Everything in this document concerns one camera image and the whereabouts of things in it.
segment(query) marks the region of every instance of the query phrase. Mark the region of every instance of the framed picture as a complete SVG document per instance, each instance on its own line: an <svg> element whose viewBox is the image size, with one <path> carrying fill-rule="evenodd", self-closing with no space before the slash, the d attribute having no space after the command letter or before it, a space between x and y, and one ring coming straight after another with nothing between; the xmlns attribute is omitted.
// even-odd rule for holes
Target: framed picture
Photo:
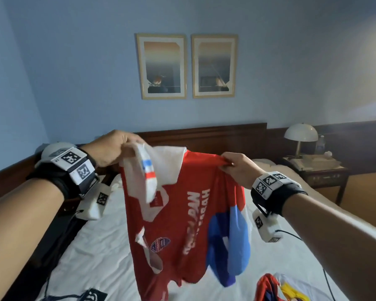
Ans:
<svg viewBox="0 0 376 301"><path fill-rule="evenodd" d="M192 35L194 98L233 97L237 35Z"/></svg>
<svg viewBox="0 0 376 301"><path fill-rule="evenodd" d="M136 39L142 99L185 99L185 36L137 34Z"/></svg>

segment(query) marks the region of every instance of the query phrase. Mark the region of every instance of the sports jersey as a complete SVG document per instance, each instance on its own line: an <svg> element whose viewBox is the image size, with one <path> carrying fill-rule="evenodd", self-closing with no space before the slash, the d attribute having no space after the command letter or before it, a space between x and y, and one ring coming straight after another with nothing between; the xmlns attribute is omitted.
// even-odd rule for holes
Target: sports jersey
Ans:
<svg viewBox="0 0 376 301"><path fill-rule="evenodd" d="M120 172L138 291L168 300L167 285L197 283L208 266L227 287L246 268L251 223L224 158L181 147L133 145Z"/></svg>

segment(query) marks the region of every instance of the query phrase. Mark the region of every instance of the wooden nightstand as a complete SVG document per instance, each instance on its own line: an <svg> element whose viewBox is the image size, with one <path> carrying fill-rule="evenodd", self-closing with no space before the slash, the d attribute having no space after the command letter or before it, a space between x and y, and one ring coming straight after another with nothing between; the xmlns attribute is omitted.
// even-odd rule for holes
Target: wooden nightstand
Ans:
<svg viewBox="0 0 376 301"><path fill-rule="evenodd" d="M337 193L335 203L336 205L340 206L348 177L350 176L350 171L348 168L338 167L329 170L301 171L291 164L286 158L279 160L279 163L293 169L313 189L339 186L340 190Z"/></svg>

